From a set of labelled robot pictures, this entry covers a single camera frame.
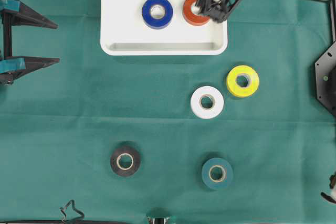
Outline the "opposite gripper black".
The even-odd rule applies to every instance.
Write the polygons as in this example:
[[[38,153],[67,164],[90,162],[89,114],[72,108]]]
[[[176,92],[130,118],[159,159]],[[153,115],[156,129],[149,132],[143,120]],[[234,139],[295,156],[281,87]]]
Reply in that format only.
[[[19,0],[1,0],[3,24],[3,59],[1,60],[1,84],[14,82],[12,73],[29,73],[59,62],[58,58],[12,57],[12,26],[57,28],[58,25]]]

